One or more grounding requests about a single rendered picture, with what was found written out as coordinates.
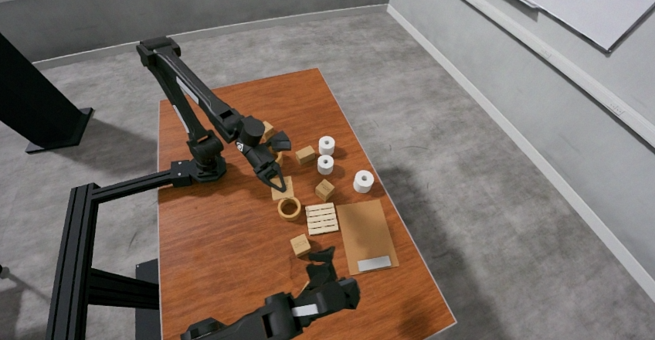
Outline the small wooden pallet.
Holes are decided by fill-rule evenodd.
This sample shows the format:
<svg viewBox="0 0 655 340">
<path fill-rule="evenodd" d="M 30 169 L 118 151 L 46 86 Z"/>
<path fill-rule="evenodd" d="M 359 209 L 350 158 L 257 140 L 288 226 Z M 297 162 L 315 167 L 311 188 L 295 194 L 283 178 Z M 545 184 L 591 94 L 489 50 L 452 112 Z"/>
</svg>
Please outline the small wooden pallet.
<svg viewBox="0 0 655 340">
<path fill-rule="evenodd" d="M 307 225 L 309 229 L 309 236 L 338 231 L 338 222 L 336 220 L 333 203 L 326 203 L 326 204 L 315 205 L 315 206 L 306 206 L 305 209 L 307 214 Z M 328 215 L 329 213 L 332 214 Z M 326 215 L 323 216 L 324 214 Z M 315 216 L 315 217 L 310 218 L 310 216 Z M 321 227 L 321 228 L 316 229 L 317 227 Z"/>
</svg>

